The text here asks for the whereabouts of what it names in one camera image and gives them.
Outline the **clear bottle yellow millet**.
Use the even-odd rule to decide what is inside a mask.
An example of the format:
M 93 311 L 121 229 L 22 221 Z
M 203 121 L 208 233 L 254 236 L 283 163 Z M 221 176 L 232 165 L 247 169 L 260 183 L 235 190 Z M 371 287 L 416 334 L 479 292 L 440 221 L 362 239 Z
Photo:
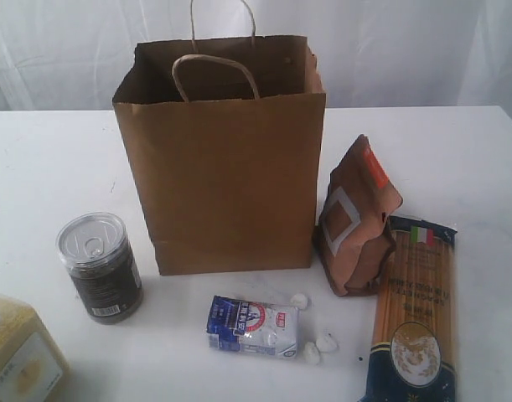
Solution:
M 0 401 L 56 401 L 69 373 L 36 310 L 0 294 Z

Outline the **brown paper shopping bag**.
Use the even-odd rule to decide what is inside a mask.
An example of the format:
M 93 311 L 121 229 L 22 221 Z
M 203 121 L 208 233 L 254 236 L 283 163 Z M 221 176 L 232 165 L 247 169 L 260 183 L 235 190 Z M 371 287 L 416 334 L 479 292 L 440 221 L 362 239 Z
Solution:
M 310 266 L 326 94 L 305 37 L 140 43 L 112 104 L 161 275 Z

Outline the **blue white salt packet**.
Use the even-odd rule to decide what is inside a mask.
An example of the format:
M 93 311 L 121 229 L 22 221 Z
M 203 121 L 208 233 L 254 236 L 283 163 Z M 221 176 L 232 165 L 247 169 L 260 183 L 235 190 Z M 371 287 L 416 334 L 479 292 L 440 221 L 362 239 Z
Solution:
M 209 347 L 232 353 L 293 359 L 299 309 L 215 296 L 206 324 Z

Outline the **white crumpled piece right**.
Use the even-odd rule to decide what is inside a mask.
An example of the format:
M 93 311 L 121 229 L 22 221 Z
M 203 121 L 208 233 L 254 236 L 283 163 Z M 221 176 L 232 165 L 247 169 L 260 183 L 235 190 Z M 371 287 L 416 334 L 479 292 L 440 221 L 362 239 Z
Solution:
M 320 334 L 316 339 L 316 347 L 320 353 L 335 352 L 339 345 L 330 333 Z

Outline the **white crumpled piece upper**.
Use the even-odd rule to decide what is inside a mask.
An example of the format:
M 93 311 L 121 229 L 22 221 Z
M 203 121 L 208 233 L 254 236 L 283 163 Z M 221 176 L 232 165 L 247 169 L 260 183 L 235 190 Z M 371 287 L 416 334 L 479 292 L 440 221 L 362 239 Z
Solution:
M 309 305 L 309 299 L 305 294 L 297 293 L 291 297 L 290 304 L 299 310 L 306 310 Z

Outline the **dark can silver pull-tab lid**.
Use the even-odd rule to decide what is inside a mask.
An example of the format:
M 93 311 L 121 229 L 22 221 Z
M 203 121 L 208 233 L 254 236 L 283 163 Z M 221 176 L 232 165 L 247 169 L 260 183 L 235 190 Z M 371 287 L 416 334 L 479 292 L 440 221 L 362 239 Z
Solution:
M 73 219 L 59 232 L 56 245 L 93 320 L 118 323 L 139 308 L 142 280 L 126 226 L 118 216 L 96 212 Z

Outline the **spaghetti pack dark blue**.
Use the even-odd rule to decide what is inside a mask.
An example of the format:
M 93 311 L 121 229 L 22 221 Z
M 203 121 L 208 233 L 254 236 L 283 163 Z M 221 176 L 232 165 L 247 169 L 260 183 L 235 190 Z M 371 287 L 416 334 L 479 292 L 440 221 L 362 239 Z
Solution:
M 454 401 L 454 229 L 390 217 L 365 401 Z

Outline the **brown coffee pouch orange label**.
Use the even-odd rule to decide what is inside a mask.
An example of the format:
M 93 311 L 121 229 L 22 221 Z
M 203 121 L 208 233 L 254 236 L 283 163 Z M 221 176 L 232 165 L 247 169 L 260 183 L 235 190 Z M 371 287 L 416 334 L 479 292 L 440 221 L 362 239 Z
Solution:
M 330 173 L 314 245 L 334 294 L 368 296 L 396 248 L 389 217 L 403 203 L 376 158 L 368 137 L 360 135 Z

